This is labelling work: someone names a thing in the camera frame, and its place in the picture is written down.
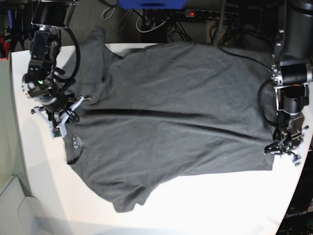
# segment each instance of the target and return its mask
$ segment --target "power strip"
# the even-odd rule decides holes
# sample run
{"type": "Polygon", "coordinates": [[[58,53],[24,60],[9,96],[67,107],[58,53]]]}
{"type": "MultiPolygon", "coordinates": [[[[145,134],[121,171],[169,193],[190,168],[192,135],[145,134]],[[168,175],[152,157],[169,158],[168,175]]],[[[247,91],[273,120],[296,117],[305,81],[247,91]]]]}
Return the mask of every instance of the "power strip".
{"type": "MultiPolygon", "coordinates": [[[[186,9],[184,13],[185,13],[186,18],[205,19],[205,20],[218,20],[220,18],[219,11],[186,9]]],[[[232,13],[232,12],[225,12],[225,19],[238,21],[239,14],[232,13]]]]}

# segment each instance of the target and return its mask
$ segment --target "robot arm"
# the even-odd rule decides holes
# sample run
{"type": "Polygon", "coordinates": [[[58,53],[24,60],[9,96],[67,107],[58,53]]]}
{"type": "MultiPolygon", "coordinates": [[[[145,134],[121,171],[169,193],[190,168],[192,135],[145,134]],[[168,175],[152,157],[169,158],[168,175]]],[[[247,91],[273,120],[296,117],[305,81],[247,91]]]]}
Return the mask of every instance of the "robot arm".
{"type": "Polygon", "coordinates": [[[303,140],[303,107],[309,104],[309,86],[312,81],[313,55],[313,1],[287,0],[280,9],[278,41],[272,80],[275,84],[277,125],[275,143],[265,153],[299,157],[293,153],[303,140]]]}
{"type": "Polygon", "coordinates": [[[39,27],[35,32],[34,40],[30,47],[31,60],[28,72],[22,81],[23,92],[42,104],[40,109],[46,110],[49,121],[53,127],[53,137],[63,136],[61,133],[64,113],[67,118],[78,121],[79,118],[71,109],[75,102],[81,100],[74,95],[65,95],[65,91],[75,83],[75,76],[80,65],[80,50],[74,34],[68,28],[77,0],[43,0],[39,2],[34,13],[32,24],[39,27]],[[58,75],[64,75],[64,71],[56,67],[56,58],[61,50],[61,29],[64,29],[74,41],[76,48],[76,66],[71,77],[62,79],[58,75]],[[55,81],[63,84],[59,87],[55,81]]]}

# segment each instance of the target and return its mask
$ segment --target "white table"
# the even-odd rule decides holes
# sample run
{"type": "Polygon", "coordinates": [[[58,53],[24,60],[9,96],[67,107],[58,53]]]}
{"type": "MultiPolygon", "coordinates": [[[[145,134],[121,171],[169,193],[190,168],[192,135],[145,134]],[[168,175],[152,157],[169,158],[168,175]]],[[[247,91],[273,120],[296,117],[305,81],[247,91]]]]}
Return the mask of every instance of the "white table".
{"type": "MultiPolygon", "coordinates": [[[[107,45],[115,53],[142,44],[107,45]]],[[[58,67],[74,47],[63,47],[58,67]]],[[[273,171],[184,176],[153,191],[144,206],[116,213],[111,203],[92,192],[66,164],[62,139],[52,140],[46,123],[30,110],[39,104],[22,93],[29,51],[12,54],[16,109],[27,175],[33,196],[42,203],[59,235],[274,235],[286,213],[303,165],[276,158],[273,171]]],[[[301,156],[313,135],[313,105],[305,107],[309,125],[301,156]]]]}

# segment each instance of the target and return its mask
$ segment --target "t-shirt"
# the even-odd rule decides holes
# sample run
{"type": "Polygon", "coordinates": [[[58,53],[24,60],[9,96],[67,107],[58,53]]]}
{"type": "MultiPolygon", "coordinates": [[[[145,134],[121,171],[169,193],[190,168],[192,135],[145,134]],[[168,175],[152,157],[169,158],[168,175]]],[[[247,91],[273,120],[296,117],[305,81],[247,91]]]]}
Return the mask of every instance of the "t-shirt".
{"type": "MultiPolygon", "coordinates": [[[[232,52],[270,62],[268,54],[232,52]]],[[[101,28],[81,45],[81,58],[69,90],[92,100],[76,110],[79,123],[66,124],[67,163],[117,212],[143,205],[159,184],[181,175],[272,169],[273,157],[263,152],[273,130],[257,107],[270,74],[259,65],[198,43],[120,58],[105,47],[101,28]]],[[[67,76],[74,65],[75,55],[67,76]]],[[[274,117],[272,93],[263,103],[274,117]]]]}

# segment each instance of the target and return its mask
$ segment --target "screw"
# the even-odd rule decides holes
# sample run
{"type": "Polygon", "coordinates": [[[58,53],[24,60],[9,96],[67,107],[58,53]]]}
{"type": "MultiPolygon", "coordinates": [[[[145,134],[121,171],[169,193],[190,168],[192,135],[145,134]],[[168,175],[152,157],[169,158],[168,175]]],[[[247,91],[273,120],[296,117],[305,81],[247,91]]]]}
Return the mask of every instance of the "screw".
{"type": "Polygon", "coordinates": [[[29,83],[28,83],[28,88],[29,89],[31,89],[31,90],[33,90],[33,89],[35,89],[35,84],[34,84],[34,82],[32,82],[32,81],[30,81],[29,83]]]}

